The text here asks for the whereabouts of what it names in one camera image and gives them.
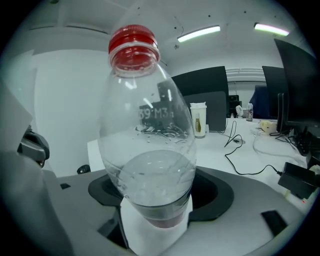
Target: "gray machine surface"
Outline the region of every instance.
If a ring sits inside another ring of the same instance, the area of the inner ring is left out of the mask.
[[[288,227],[304,218],[281,194],[260,181],[215,169],[198,168],[232,187],[233,204],[214,221],[191,222],[186,233],[163,255],[206,256],[211,255],[213,249],[215,255],[245,255],[273,239],[262,212],[278,211]]]
[[[214,221],[191,222],[187,232],[164,252],[164,255],[206,256],[211,255],[213,248],[216,255],[244,255],[259,249],[273,239],[271,231],[261,216],[262,212],[277,210],[288,224],[287,228],[291,224],[296,225],[304,217],[281,194],[260,181],[215,169],[204,167],[199,167],[199,169],[227,182],[234,190],[234,202],[222,216]],[[92,228],[90,233],[107,222],[112,217],[114,208],[100,205],[88,193],[89,183],[103,175],[105,175],[104,170],[56,179],[53,173],[47,173],[46,183],[48,184],[49,194],[54,197],[52,203],[56,208],[58,217],[68,219],[74,215],[72,222],[76,220],[80,222],[80,219],[83,218],[78,225],[86,226],[89,223]],[[61,190],[58,186],[61,183],[67,183],[70,187]],[[58,191],[59,196],[63,197],[65,203],[69,205],[68,207],[72,207],[75,212],[70,210],[63,212],[58,195],[53,190]],[[78,237],[78,232],[73,230],[70,223],[68,226],[65,227],[67,234]],[[106,239],[98,232],[94,236],[99,237],[99,239],[88,238],[88,241],[85,241],[88,246],[93,243],[94,251],[90,251],[92,256],[99,255],[99,253],[107,250],[107,242],[110,244],[109,241],[103,243]],[[85,255],[82,250],[76,251],[79,253],[76,253],[76,255]]]
[[[226,129],[226,94],[224,91],[205,92],[183,97],[187,106],[190,103],[206,104],[206,124],[210,131],[224,131]]]
[[[50,255],[119,256],[132,251],[98,232],[115,208],[90,197],[89,184],[106,171],[56,178],[31,159],[15,152],[0,153],[0,189],[10,214],[26,236]],[[163,255],[253,255],[276,252],[294,234],[303,214],[281,194],[257,180],[199,167],[228,183],[234,191],[231,207],[214,221],[192,221],[187,231]],[[69,187],[62,189],[61,184]],[[261,213],[277,210],[288,224],[273,239]]]

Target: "power adapter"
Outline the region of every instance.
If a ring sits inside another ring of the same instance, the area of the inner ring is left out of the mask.
[[[278,184],[299,199],[308,199],[317,188],[317,178],[313,171],[286,162]]]

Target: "desk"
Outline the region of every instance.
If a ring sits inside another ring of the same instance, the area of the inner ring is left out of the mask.
[[[267,154],[257,153],[253,149],[253,143],[255,140],[255,135],[252,131],[257,131],[259,128],[259,120],[254,120],[253,122],[247,122],[245,119],[240,118],[229,118],[228,126],[225,130],[225,134],[229,135],[231,132],[232,122],[237,122],[237,128],[235,134],[240,134],[242,139],[245,143],[242,145],[241,148],[237,149],[232,155],[229,156],[235,168],[239,173],[257,173],[261,171],[266,165],[274,166],[278,171],[282,171],[285,165],[285,162],[290,162],[293,164],[297,164],[292,158],[290,157],[283,157],[283,156],[271,156]],[[237,175],[229,163],[229,161],[225,158],[225,154],[232,152],[236,147],[239,145],[234,143],[233,141],[228,144],[228,146],[224,147],[226,142],[228,141],[228,137],[222,135],[217,132],[207,133],[205,138],[196,139],[195,143],[197,146],[197,166],[205,167],[205,168],[212,168],[216,170],[220,170],[226,173],[230,173],[233,175]],[[298,160],[304,161],[306,164],[305,157],[299,155],[299,153],[289,144],[285,142],[281,142],[275,139],[272,136],[259,136],[258,140],[255,142],[256,148],[261,151],[269,152],[272,154],[281,154],[281,155],[289,155],[294,157]],[[91,141],[88,143],[88,155],[89,155],[89,164],[91,167],[91,171],[98,171],[104,169],[103,162],[101,160],[101,155],[99,152],[98,142]],[[271,187],[276,192],[285,195],[287,200],[290,201],[296,208],[300,209],[301,212],[307,213],[309,210],[310,204],[303,203],[302,200],[299,200],[295,196],[288,194],[287,190],[284,187],[278,185],[279,176],[272,168],[266,168],[262,173],[257,175],[246,175],[246,177],[258,180],[269,187]],[[121,206],[126,207],[126,211],[129,212],[130,204],[127,202],[123,202]],[[268,242],[270,237],[265,237],[264,241]],[[147,244],[146,247],[152,248],[152,245]],[[249,248],[243,248],[244,252],[249,253]]]

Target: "white cup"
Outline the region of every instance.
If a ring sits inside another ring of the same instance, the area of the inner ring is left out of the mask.
[[[204,138],[206,136],[206,103],[190,103],[190,105],[194,136],[196,138]]]

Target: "white cable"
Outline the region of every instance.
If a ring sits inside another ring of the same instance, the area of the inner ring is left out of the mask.
[[[269,153],[269,152],[264,152],[264,151],[261,151],[259,149],[256,148],[255,146],[255,143],[257,142],[258,138],[260,137],[260,134],[257,134],[257,136],[254,138],[254,141],[252,143],[252,147],[253,147],[253,150],[257,153],[261,153],[261,154],[265,154],[265,155],[269,155],[269,156],[273,156],[273,157],[283,157],[283,158],[290,158],[290,159],[293,159],[294,161],[296,161],[298,163],[299,166],[301,167],[305,167],[306,166],[306,163],[299,159],[299,158],[296,158],[292,155],[288,155],[288,154],[276,154],[276,153]]]

